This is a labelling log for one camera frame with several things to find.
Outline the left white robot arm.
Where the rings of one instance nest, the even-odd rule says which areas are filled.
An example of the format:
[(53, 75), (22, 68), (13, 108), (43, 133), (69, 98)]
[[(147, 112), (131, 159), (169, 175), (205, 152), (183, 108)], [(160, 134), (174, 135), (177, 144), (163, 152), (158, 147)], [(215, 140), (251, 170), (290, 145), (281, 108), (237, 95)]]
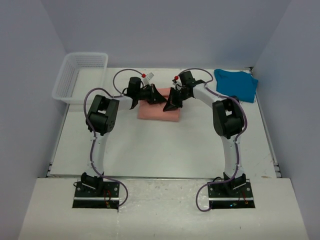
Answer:
[(118, 112), (134, 109), (139, 101), (148, 104), (165, 103), (155, 85), (142, 86), (139, 77), (131, 77), (120, 95), (112, 96), (102, 87), (91, 89), (84, 97), (83, 112), (88, 130), (92, 133), (89, 152), (89, 170), (81, 175), (80, 182), (88, 193), (97, 197), (103, 193), (104, 179), (119, 181), (104, 175), (104, 155), (107, 139), (114, 129)]

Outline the pink t shirt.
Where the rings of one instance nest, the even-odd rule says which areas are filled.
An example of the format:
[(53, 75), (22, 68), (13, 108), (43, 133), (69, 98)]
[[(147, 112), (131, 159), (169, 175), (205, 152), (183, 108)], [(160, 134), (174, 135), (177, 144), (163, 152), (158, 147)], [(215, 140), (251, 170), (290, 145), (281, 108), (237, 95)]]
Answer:
[(180, 110), (163, 111), (164, 103), (149, 104), (145, 100), (139, 102), (137, 118), (142, 120), (157, 120), (179, 122)]

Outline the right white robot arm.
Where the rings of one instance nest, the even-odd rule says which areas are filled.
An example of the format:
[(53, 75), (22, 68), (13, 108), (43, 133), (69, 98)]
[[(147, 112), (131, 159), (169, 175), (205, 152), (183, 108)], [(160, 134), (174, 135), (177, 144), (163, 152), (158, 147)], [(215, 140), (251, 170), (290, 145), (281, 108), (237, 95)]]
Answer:
[(189, 70), (182, 71), (172, 82), (174, 87), (170, 89), (163, 111), (182, 108), (183, 101), (190, 98), (200, 100), (211, 108), (213, 128), (221, 137), (224, 151), (223, 191), (227, 196), (235, 196), (246, 184), (240, 140), (248, 126), (247, 117), (238, 98), (212, 91), (208, 82), (196, 80)]

